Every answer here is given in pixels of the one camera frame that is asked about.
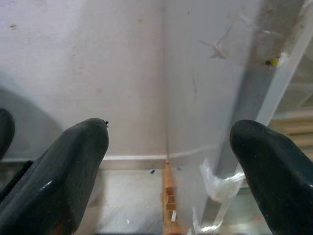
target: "wooden strip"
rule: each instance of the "wooden strip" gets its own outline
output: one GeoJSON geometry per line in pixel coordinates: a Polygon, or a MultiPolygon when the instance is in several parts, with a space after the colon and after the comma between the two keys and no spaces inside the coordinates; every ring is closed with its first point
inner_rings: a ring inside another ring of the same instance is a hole
{"type": "Polygon", "coordinates": [[[293,118],[284,118],[284,119],[276,119],[273,120],[272,122],[279,122],[281,124],[292,124],[292,123],[304,123],[304,122],[312,122],[313,121],[313,116],[306,116],[306,117],[293,117],[293,118]]]}
{"type": "Polygon", "coordinates": [[[282,124],[280,121],[271,121],[268,126],[275,131],[282,132],[282,124]]]}
{"type": "Polygon", "coordinates": [[[168,195],[174,195],[174,185],[172,181],[171,167],[169,164],[165,164],[165,169],[163,171],[163,174],[164,174],[164,187],[165,187],[166,193],[168,195]]]}
{"type": "Polygon", "coordinates": [[[174,195],[168,195],[166,203],[175,203],[174,195]]]}
{"type": "Polygon", "coordinates": [[[293,124],[288,126],[283,126],[282,131],[286,135],[311,133],[313,132],[313,123],[309,124],[293,124]]]}
{"type": "Polygon", "coordinates": [[[178,226],[177,221],[172,221],[172,211],[168,211],[166,209],[166,204],[164,203],[166,200],[166,195],[163,193],[163,223],[167,226],[178,226]]]}
{"type": "Polygon", "coordinates": [[[313,134],[295,135],[291,136],[291,140],[298,147],[308,147],[313,146],[313,134]]]}
{"type": "Polygon", "coordinates": [[[175,203],[166,203],[165,206],[166,206],[166,210],[167,211],[174,211],[174,210],[176,210],[175,203]]]}
{"type": "Polygon", "coordinates": [[[188,228],[182,227],[165,227],[163,230],[163,234],[166,235],[184,235],[188,233],[188,228]]]}

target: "white baseboard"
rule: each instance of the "white baseboard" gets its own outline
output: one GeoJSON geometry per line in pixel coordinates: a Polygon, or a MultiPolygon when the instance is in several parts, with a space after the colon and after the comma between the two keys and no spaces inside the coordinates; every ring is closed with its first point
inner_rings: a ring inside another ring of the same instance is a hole
{"type": "Polygon", "coordinates": [[[166,155],[105,156],[100,169],[162,169],[166,155]]]}

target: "white wall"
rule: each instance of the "white wall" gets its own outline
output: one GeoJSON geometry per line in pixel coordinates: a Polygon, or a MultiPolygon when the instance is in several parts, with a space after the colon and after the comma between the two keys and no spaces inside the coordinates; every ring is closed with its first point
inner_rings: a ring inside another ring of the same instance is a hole
{"type": "Polygon", "coordinates": [[[37,157],[90,117],[110,122],[109,155],[165,154],[162,0],[4,0],[0,11],[0,105],[17,120],[8,157],[37,157]]]}

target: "floor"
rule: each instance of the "floor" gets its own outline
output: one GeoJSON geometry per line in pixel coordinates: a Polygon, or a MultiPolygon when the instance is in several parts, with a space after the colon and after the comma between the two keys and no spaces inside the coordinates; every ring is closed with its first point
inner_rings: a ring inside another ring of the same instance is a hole
{"type": "MultiPolygon", "coordinates": [[[[0,167],[0,187],[18,170],[0,167]]],[[[162,170],[99,170],[75,235],[162,234],[162,170]]],[[[249,188],[228,209],[220,235],[270,235],[249,188]]]]}
{"type": "Polygon", "coordinates": [[[161,170],[100,170],[75,235],[162,234],[161,192],[161,170]]]}

